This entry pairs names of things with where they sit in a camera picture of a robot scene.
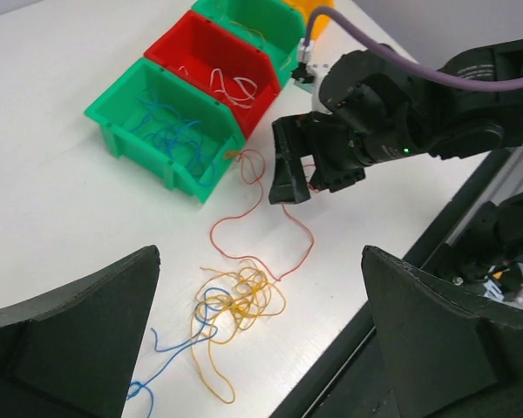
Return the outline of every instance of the yellow wire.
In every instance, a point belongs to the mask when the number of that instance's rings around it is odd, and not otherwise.
[[[227,13],[225,12],[225,10],[221,7],[221,5],[219,4],[221,0],[216,0],[215,1],[215,8],[221,12],[221,15],[219,16],[219,18],[217,20],[223,20],[223,19],[227,19],[228,22],[230,24],[235,24],[237,26],[240,26],[241,28],[243,28],[244,30],[246,30],[248,32],[248,34],[251,36],[251,37],[254,37],[252,35],[252,33],[255,33],[256,35],[258,35],[261,40],[263,41],[264,44],[266,44],[268,41],[266,41],[265,37],[263,36],[263,33],[261,33],[259,30],[256,30],[256,29],[252,29],[252,28],[249,28],[247,26],[244,26],[243,24],[239,24],[238,22],[234,21],[234,20],[230,20],[230,18],[227,16]]]
[[[201,381],[206,386],[206,388],[215,395],[220,401],[226,404],[231,404],[236,400],[236,392],[234,391],[234,386],[230,380],[217,368],[215,360],[213,357],[212,346],[213,344],[223,346],[231,342],[234,337],[239,333],[239,331],[248,331],[255,322],[262,317],[272,317],[282,314],[282,312],[287,307],[287,300],[282,294],[281,290],[275,285],[275,281],[269,281],[267,274],[253,262],[252,260],[242,260],[241,269],[238,272],[221,272],[219,270],[214,270],[212,268],[202,268],[203,271],[214,273],[211,279],[209,279],[203,286],[200,287],[198,293],[195,295],[195,299],[198,302],[198,306],[190,320],[190,336],[194,335],[194,318],[197,316],[203,322],[207,323],[209,330],[206,333],[201,333],[196,337],[196,340],[199,338],[209,338],[207,342],[207,353],[209,356],[209,361],[215,373],[227,383],[228,387],[231,390],[232,397],[230,400],[225,399],[221,396],[207,381],[206,376],[203,373],[200,362],[198,361],[196,354],[194,352],[194,345],[191,347],[192,357],[194,358],[194,363],[198,368]],[[202,291],[207,288],[207,286],[215,280],[220,280],[223,278],[230,278],[234,280],[234,285],[231,287],[229,292],[231,296],[226,294],[218,294],[216,296],[209,296],[205,299],[200,298]],[[276,291],[282,299],[282,308],[277,312],[267,313],[266,310],[272,300],[273,291]],[[207,318],[206,307],[220,309],[213,318]],[[225,340],[216,340],[214,337],[214,332],[217,329],[215,323],[224,313],[230,313],[234,320],[234,330],[231,335]]]
[[[279,70],[284,70],[284,69],[287,67],[287,65],[290,64],[291,61],[292,61],[292,58],[291,58],[290,55],[289,55],[289,57],[287,58],[287,61],[285,62],[285,64],[283,64],[283,65],[281,66],[281,68],[280,68]]]

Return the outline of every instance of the yellow bin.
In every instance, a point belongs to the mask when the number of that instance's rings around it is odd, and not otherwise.
[[[308,23],[308,19],[312,11],[319,6],[329,6],[335,7],[334,0],[283,0],[286,4],[294,7],[302,13],[304,17],[304,24]],[[316,40],[323,32],[327,24],[329,23],[329,18],[327,16],[319,16],[314,25],[314,30],[312,32],[312,39]]]

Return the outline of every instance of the red bin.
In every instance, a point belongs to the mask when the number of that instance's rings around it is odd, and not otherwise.
[[[246,138],[281,91],[265,53],[191,10],[145,57],[228,106]]]

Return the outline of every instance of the blue wire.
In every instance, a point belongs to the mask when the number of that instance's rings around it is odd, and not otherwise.
[[[230,296],[230,293],[227,292],[226,290],[224,289],[221,289],[220,287],[209,287],[208,289],[206,289],[206,291],[203,293],[203,300],[205,300],[207,298],[207,293],[209,292],[212,292],[212,291],[219,291],[221,293],[224,293],[226,294],[227,296]],[[168,351],[172,351],[172,350],[175,350],[175,349],[178,349],[179,350],[174,353],[170,359],[168,359],[168,361],[165,363],[165,365],[156,373],[153,375],[153,377],[151,377],[149,380],[147,380],[145,383],[142,383],[140,381],[133,381],[132,383],[130,383],[130,386],[128,388],[128,395],[126,397],[126,400],[129,401],[131,400],[132,398],[136,397],[140,392],[141,390],[145,389],[145,391],[147,391],[147,393],[149,394],[149,397],[151,399],[151,406],[149,407],[149,412],[147,414],[147,418],[151,418],[151,415],[153,413],[153,406],[155,404],[155,394],[153,393],[153,391],[149,388],[149,385],[155,380],[157,379],[160,375],[163,374],[163,372],[166,370],[166,368],[173,362],[173,360],[182,352],[186,351],[188,348],[190,347],[193,347],[195,346],[196,344],[199,344],[201,342],[204,342],[204,341],[207,341],[207,340],[211,340],[213,337],[215,337],[215,335],[217,335],[217,333],[219,332],[219,328],[213,324],[209,324],[209,319],[207,318],[207,310],[208,309],[211,309],[215,312],[220,312],[221,309],[218,309],[218,308],[215,308],[215,307],[211,307],[209,304],[205,304],[204,307],[204,318],[205,319],[202,319],[200,317],[198,317],[198,314],[197,314],[197,310],[198,310],[198,307],[200,306],[200,303],[198,303],[194,309],[194,312],[196,312],[195,314],[195,319],[201,324],[201,328],[200,328],[200,331],[198,331],[196,333],[195,336],[193,336],[192,338],[190,338],[189,340],[179,344],[178,346],[174,346],[174,347],[170,347],[170,348],[165,348],[165,349],[159,349],[158,345],[159,345],[159,335],[157,334],[157,331],[155,331],[154,328],[151,328],[152,332],[153,332],[153,335],[155,336],[155,352],[157,353],[166,353]],[[197,338],[202,332],[203,332],[203,329],[206,327],[206,326],[210,326],[212,328],[214,328],[214,332],[212,334],[210,334],[208,337],[205,337],[203,339],[200,339],[200,340],[196,340],[196,341],[193,341],[193,339]],[[130,392],[130,389],[131,388],[136,388],[133,392]]]
[[[190,119],[183,119],[179,112],[174,109],[169,104],[162,104],[159,103],[157,93],[155,91],[151,91],[149,89],[146,89],[146,91],[149,92],[150,96],[152,97],[152,101],[147,101],[143,99],[138,99],[138,101],[146,108],[147,114],[141,119],[141,122],[133,127],[130,130],[130,133],[135,133],[136,131],[143,128],[145,125],[147,125],[151,119],[154,119],[157,122],[161,122],[162,124],[167,124],[167,126],[159,129],[157,132],[150,132],[143,137],[145,141],[149,141],[149,138],[151,139],[151,143],[153,146],[155,146],[158,149],[161,149],[171,158],[173,157],[173,148],[175,146],[192,146],[194,150],[194,155],[188,162],[186,169],[190,174],[192,174],[193,177],[199,177],[202,176],[203,173],[205,173],[206,166],[202,164],[202,161],[207,161],[209,168],[211,168],[211,179],[207,183],[201,182],[199,179],[196,179],[196,182],[198,185],[202,187],[212,187],[215,182],[215,167],[214,167],[214,161],[212,158],[208,157],[207,155],[203,154],[201,152],[201,143],[198,140],[194,140],[188,135],[183,135],[182,132],[184,132],[186,129],[198,125],[200,123],[199,120],[190,120]],[[155,116],[155,111],[157,111],[159,108],[161,109],[167,109],[174,113],[174,115],[179,119],[179,122],[176,122],[172,125],[170,125],[168,122],[162,120],[161,118]],[[167,136],[169,134],[173,133],[173,130],[175,127],[179,124],[186,123],[186,125],[182,126],[176,133],[173,134],[171,138],[168,138]],[[179,140],[180,137],[186,138],[187,141],[183,142]],[[200,174],[194,175],[194,172],[200,168]]]

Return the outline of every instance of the plastic storage bin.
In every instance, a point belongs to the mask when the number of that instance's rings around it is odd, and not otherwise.
[[[266,54],[193,11],[145,56],[227,105],[246,138],[281,91]]]
[[[316,7],[329,6],[335,7],[333,0],[283,0],[286,4],[293,6],[295,9],[302,13],[304,17],[304,23],[308,24],[310,14]],[[312,39],[316,40],[322,34],[325,27],[328,25],[330,19],[327,16],[319,16],[316,19],[316,24],[312,30]]]
[[[193,10],[266,52],[283,87],[305,34],[300,11],[281,0],[198,0]]]
[[[115,157],[127,156],[205,202],[245,139],[224,104],[145,58],[87,108]]]

